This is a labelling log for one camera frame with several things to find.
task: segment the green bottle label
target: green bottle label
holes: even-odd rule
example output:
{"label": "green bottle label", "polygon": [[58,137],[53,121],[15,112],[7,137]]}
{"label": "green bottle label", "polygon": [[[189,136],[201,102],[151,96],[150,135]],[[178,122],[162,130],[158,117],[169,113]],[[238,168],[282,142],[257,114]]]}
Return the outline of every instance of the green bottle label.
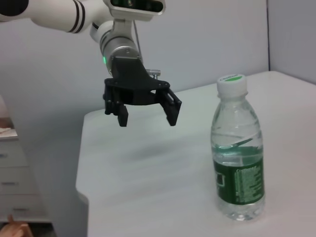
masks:
{"label": "green bottle label", "polygon": [[231,204],[246,205],[265,194],[263,158],[247,166],[225,166],[214,162],[218,196]]}

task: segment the bottle cap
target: bottle cap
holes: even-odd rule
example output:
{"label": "bottle cap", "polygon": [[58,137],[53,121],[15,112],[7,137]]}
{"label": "bottle cap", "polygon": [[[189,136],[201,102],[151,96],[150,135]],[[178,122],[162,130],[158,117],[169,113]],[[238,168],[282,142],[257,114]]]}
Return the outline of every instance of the bottle cap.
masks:
{"label": "bottle cap", "polygon": [[217,80],[217,91],[220,98],[234,98],[248,94],[247,79],[244,75],[233,74]]}

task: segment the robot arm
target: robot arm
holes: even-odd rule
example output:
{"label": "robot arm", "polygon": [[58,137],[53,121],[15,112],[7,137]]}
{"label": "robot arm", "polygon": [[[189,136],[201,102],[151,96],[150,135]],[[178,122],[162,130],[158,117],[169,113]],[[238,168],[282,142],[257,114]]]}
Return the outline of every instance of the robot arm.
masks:
{"label": "robot arm", "polygon": [[79,33],[92,22],[112,20],[102,0],[1,0],[0,21],[30,18],[35,24],[69,33]]}
{"label": "robot arm", "polygon": [[165,11],[164,0],[0,0],[0,22],[30,18],[35,24],[79,33],[92,24],[90,35],[99,43],[113,78],[105,80],[105,114],[127,126],[128,105],[160,104],[175,126],[181,101],[160,71],[146,70],[132,38],[134,20],[150,21]]}

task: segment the white drawer cabinet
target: white drawer cabinet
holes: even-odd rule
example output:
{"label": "white drawer cabinet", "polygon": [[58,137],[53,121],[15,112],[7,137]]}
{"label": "white drawer cabinet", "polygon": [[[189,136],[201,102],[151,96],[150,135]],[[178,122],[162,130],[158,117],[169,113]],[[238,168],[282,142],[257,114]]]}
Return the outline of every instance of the white drawer cabinet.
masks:
{"label": "white drawer cabinet", "polygon": [[34,178],[28,167],[0,168],[0,195],[37,193]]}
{"label": "white drawer cabinet", "polygon": [[18,140],[0,141],[0,168],[28,166]]}
{"label": "white drawer cabinet", "polygon": [[0,221],[12,214],[15,220],[27,222],[48,222],[40,196],[4,195],[0,196]]}

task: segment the white table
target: white table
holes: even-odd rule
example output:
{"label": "white table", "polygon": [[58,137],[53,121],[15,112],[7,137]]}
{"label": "white table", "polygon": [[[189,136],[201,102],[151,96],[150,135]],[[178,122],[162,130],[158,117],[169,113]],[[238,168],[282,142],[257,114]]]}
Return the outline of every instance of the white table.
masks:
{"label": "white table", "polygon": [[216,85],[177,93],[170,127],[160,105],[129,107],[128,127],[85,116],[77,190],[89,203],[88,237],[315,236],[316,86],[270,72],[248,78],[264,136],[265,213],[236,222],[216,208],[210,127]]}

